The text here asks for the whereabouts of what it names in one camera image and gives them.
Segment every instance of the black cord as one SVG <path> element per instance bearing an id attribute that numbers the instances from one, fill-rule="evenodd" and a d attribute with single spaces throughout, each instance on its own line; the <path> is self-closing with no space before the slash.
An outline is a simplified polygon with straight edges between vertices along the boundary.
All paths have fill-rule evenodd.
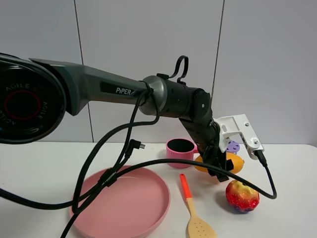
<path id="1" fill-rule="evenodd" d="M 120 177 L 130 171 L 145 167 L 145 166 L 150 166 L 150 165 L 157 165 L 157 164 L 164 164 L 164 163 L 181 163 L 181 164 L 188 164 L 188 165 L 194 165 L 194 166 L 200 166 L 200 167 L 204 167 L 210 170 L 213 170 L 215 172 L 218 172 L 220 174 L 223 175 L 227 175 L 228 177 L 231 177 L 235 180 L 238 180 L 242 183 L 244 183 L 245 185 L 249 186 L 250 188 L 253 188 L 255 191 L 258 191 L 260 194 L 262 194 L 263 196 L 270 198 L 270 199 L 275 199 L 277 197 L 277 193 L 276 193 L 276 189 L 275 189 L 275 185 L 272 179 L 272 176 L 270 174 L 270 171 L 268 169 L 268 167 L 265 167 L 265 170 L 267 172 L 267 176 L 269 178 L 271 187 L 272 187 L 272 191 L 273 191 L 273 195 L 263 191 L 262 189 L 260 189 L 259 187 L 255 186 L 254 184 L 250 183 L 249 181 L 245 180 L 244 178 L 241 178 L 240 176 L 237 176 L 227 170 L 223 170 L 221 168 L 218 168 L 216 166 L 213 165 L 209 165 L 209 164 L 205 164 L 205 163 L 201 163 L 201 162 L 196 162 L 196 161 L 190 161 L 190 160 L 180 160 L 180 159 L 159 159 L 159 160 L 151 160 L 151 161 L 146 161 L 143 163 L 139 163 L 137 165 L 132 165 L 122 171 L 119 171 L 117 173 L 117 177 Z"/>
<path id="2" fill-rule="evenodd" d="M 143 97 L 145 97 L 147 94 L 151 93 L 151 98 L 153 100 L 153 102 L 155 103 L 155 107 L 156 107 L 156 118 L 153 121 L 141 121 L 141 122 L 134 122 L 136 113 L 137 113 L 137 109 L 140 105 L 140 102 L 142 100 Z M 273 191 L 273 195 L 266 193 L 265 191 L 263 191 L 262 189 L 260 189 L 259 187 L 255 186 L 254 184 L 248 182 L 247 180 L 229 172 L 226 170 L 223 170 L 221 168 L 218 168 L 216 166 L 212 166 L 209 164 L 205 164 L 205 163 L 200 163 L 200 162 L 195 162 L 195 161 L 189 161 L 189 160 L 179 160 L 179 159 L 160 159 L 160 160 L 153 160 L 153 161 L 147 161 L 144 163 L 140 163 L 137 165 L 133 165 L 130 166 L 120 172 L 119 169 L 122 168 L 122 166 L 127 162 L 127 160 L 130 158 L 131 154 L 125 156 L 125 158 L 122 160 L 123 155 L 126 153 L 126 150 L 128 148 L 128 142 L 130 140 L 130 136 L 131 136 L 131 132 L 132 132 L 132 128 L 135 126 L 142 126 L 142 125 L 153 125 L 155 123 L 157 123 L 159 120 L 159 106 L 157 104 L 156 98 L 153 95 L 152 91 L 145 91 L 143 93 L 141 93 L 141 95 L 138 97 L 135 108 L 133 110 L 133 113 L 131 115 L 131 119 L 130 119 L 130 123 L 118 126 L 116 128 L 114 128 L 113 130 L 109 131 L 93 148 L 93 150 L 91 151 L 90 155 L 88 156 L 87 160 L 85 161 L 80 174 L 78 176 L 78 180 L 77 180 L 77 184 L 75 187 L 75 191 L 74 191 L 74 198 L 72 201 L 69 202 L 64 202 L 64 203 L 60 203 L 60 204 L 45 204 L 45 203 L 39 203 L 39 202 L 34 202 L 25 198 L 22 198 L 20 196 L 17 196 L 13 193 L 7 192 L 3 189 L 0 188 L 0 196 L 16 202 L 18 204 L 21 205 L 25 205 L 28 207 L 32 207 L 32 208 L 36 208 L 36 209 L 42 209 L 42 210 L 57 210 L 57 209 L 62 209 L 62 208 L 66 208 L 69 206 L 72 206 L 72 211 L 74 213 L 74 215 L 72 216 L 72 218 L 70 219 L 70 221 L 68 222 L 67 226 L 65 227 L 61 238 L 65 238 L 66 235 L 69 232 L 69 229 L 71 228 L 71 226 L 73 225 L 73 223 L 75 222 L 75 220 L 77 219 L 77 217 L 79 216 L 79 214 L 85 209 L 87 208 L 93 201 L 94 199 L 99 195 L 99 193 L 104 189 L 105 186 L 107 186 L 106 181 L 110 178 L 110 176 L 113 176 L 113 173 L 116 173 L 115 178 L 118 178 L 132 170 L 136 170 L 138 168 L 141 167 L 145 167 L 145 166 L 149 166 L 149 165 L 155 165 L 155 164 L 162 164 L 162 163 L 183 163 L 183 164 L 190 164 L 190 165 L 195 165 L 195 166 L 200 166 L 200 167 L 204 167 L 207 168 L 209 170 L 213 170 L 215 172 L 224 174 L 226 176 L 229 176 L 233 179 L 236 179 L 244 184 L 246 184 L 247 186 L 253 188 L 254 190 L 258 191 L 260 194 L 262 194 L 265 197 L 268 197 L 270 199 L 275 199 L 276 198 L 276 189 L 275 189 L 275 185 L 272 179 L 272 176 L 270 174 L 270 171 L 267 167 L 267 163 L 266 163 L 266 159 L 263 155 L 263 153 L 261 151 L 256 151 L 255 154 L 258 156 L 259 161 L 262 163 L 262 165 L 264 166 L 266 172 L 267 172 L 267 176 L 269 179 L 269 182 L 271 184 L 272 187 L 272 191 Z M 217 127 L 217 125 L 215 123 L 212 124 L 212 126 L 215 127 L 215 131 L 219 132 L 219 129 Z M 103 144 L 106 143 L 106 141 L 112 137 L 114 134 L 116 134 L 117 132 L 124 130 L 124 129 L 128 129 L 127 132 L 127 136 L 126 136 L 126 140 L 124 143 L 124 146 L 122 148 L 122 151 L 115 163 L 115 165 L 111 168 L 111 173 L 107 174 L 107 171 L 101 176 L 104 177 L 103 179 L 105 180 L 105 182 L 98 182 L 94 187 L 92 187 L 88 192 L 86 192 L 85 194 L 83 194 L 82 196 L 80 196 L 81 193 L 81 188 L 84 182 L 84 178 L 86 176 L 86 173 L 88 171 L 88 168 L 90 166 L 90 164 L 92 163 L 94 157 L 96 156 L 96 154 L 99 152 L 100 148 L 103 146 Z M 215 142 L 215 147 L 214 147 L 214 151 L 212 152 L 212 156 L 215 156 L 217 153 L 217 149 L 218 149 L 218 144 L 219 144 L 219 138 L 216 138 L 216 142 Z M 80 207 L 78 207 L 79 202 L 86 199 L 82 205 Z"/>
<path id="3" fill-rule="evenodd" d="M 114 134 L 116 134 L 117 132 L 119 132 L 120 130 L 126 129 L 128 128 L 128 133 L 126 136 L 126 140 L 124 143 L 124 146 L 121 150 L 121 153 L 115 163 L 115 165 L 111 168 L 111 172 L 114 171 L 114 173 L 116 173 L 127 161 L 127 158 L 125 158 L 122 162 L 121 159 L 128 147 L 128 142 L 130 140 L 130 136 L 131 136 L 131 132 L 132 132 L 132 127 L 134 126 L 141 126 L 141 125 L 153 125 L 155 123 L 158 122 L 159 120 L 159 106 L 158 103 L 156 101 L 156 98 L 152 92 L 152 90 L 150 89 L 150 87 L 147 87 L 148 90 L 141 93 L 141 95 L 138 97 L 137 102 L 135 104 L 131 119 L 130 119 L 130 123 L 125 124 L 125 125 L 121 125 L 116 127 L 115 129 L 111 130 L 110 132 L 108 132 L 97 144 L 96 146 L 93 148 L 93 150 L 91 151 L 90 155 L 88 156 L 87 160 L 85 161 L 79 176 L 78 176 L 78 180 L 77 180 L 77 184 L 75 187 L 75 191 L 74 191 L 74 197 L 73 197 L 73 201 L 72 201 L 72 211 L 74 213 L 72 219 L 70 219 L 70 221 L 68 222 L 67 226 L 65 227 L 61 238 L 65 238 L 66 235 L 69 232 L 69 229 L 71 228 L 72 224 L 75 222 L 76 218 L 78 217 L 78 215 L 85 210 L 93 201 L 94 199 L 98 196 L 98 194 L 103 190 L 103 188 L 106 186 L 103 185 L 103 183 L 98 183 L 97 186 L 97 190 L 91 194 L 83 203 L 82 205 L 79 207 L 79 201 L 80 201 L 80 193 L 81 193 L 81 188 L 84 182 L 84 178 L 86 176 L 86 173 L 88 171 L 88 168 L 90 166 L 90 164 L 92 163 L 94 157 L 96 156 L 96 154 L 98 153 L 98 151 L 100 150 L 100 148 L 102 147 L 102 145 Z M 153 100 L 153 102 L 155 103 L 155 107 L 156 107 L 156 118 L 153 121 L 142 121 L 142 122 L 134 122 L 138 107 L 141 103 L 141 100 L 147 95 L 147 94 L 151 94 L 151 98 Z"/>

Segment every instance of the orange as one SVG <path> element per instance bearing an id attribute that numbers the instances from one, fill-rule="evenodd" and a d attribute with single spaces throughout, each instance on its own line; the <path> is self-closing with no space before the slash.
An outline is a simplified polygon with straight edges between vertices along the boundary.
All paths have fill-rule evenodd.
<path id="1" fill-rule="evenodd" d="M 233 170 L 231 170 L 230 172 L 232 172 L 233 174 L 236 174 L 242 170 L 244 165 L 244 160 L 240 156 L 232 154 L 232 153 L 227 153 L 227 160 L 232 160 L 232 163 L 233 163 Z M 202 163 L 203 159 L 201 156 L 198 156 L 195 161 Z M 195 168 L 199 171 L 208 173 L 208 170 L 204 167 L 195 166 Z"/>

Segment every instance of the toy apple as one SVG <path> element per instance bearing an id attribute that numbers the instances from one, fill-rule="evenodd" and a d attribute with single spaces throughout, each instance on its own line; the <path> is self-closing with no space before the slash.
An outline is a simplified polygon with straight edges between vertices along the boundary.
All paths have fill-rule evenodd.
<path id="1" fill-rule="evenodd" d="M 257 207 L 260 202 L 260 195 L 249 186 L 234 180 L 226 188 L 226 199 L 235 210 L 247 213 Z"/>

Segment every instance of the pink tray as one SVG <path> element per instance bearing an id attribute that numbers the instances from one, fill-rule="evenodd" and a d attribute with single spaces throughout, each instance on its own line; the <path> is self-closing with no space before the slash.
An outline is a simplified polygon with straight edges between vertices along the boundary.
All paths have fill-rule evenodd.
<path id="1" fill-rule="evenodd" d="M 97 183 L 103 172 L 84 181 L 82 194 Z M 140 168 L 106 187 L 74 226 L 86 238 L 144 238 L 163 221 L 169 204 L 165 181 L 153 171 Z"/>

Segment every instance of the white mounting plate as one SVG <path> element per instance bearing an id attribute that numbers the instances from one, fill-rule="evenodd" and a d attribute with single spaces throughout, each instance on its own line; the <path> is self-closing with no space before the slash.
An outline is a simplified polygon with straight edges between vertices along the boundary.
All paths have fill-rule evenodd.
<path id="1" fill-rule="evenodd" d="M 230 136 L 237 134 L 241 136 L 244 146 L 246 147 L 251 159 L 258 159 L 257 156 L 254 155 L 255 150 L 264 151 L 259 138 L 257 137 L 245 114 L 221 117 L 214 119 L 214 121 L 220 127 L 219 148 L 222 153 L 224 153 L 228 148 Z"/>

